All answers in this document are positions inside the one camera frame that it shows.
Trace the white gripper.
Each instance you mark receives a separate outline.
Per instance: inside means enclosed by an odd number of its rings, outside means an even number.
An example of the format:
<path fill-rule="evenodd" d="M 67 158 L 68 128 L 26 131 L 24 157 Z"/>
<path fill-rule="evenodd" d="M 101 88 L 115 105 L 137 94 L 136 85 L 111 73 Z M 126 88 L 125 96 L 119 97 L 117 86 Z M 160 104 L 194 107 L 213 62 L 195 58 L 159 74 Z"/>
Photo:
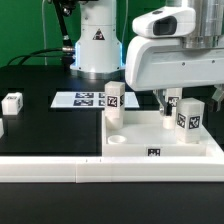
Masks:
<path fill-rule="evenodd" d="M 173 89 L 215 85 L 212 112 L 224 100 L 224 5 L 165 5 L 133 20 L 136 36 L 125 79 L 135 91 L 154 90 L 162 116 L 176 107 Z"/>

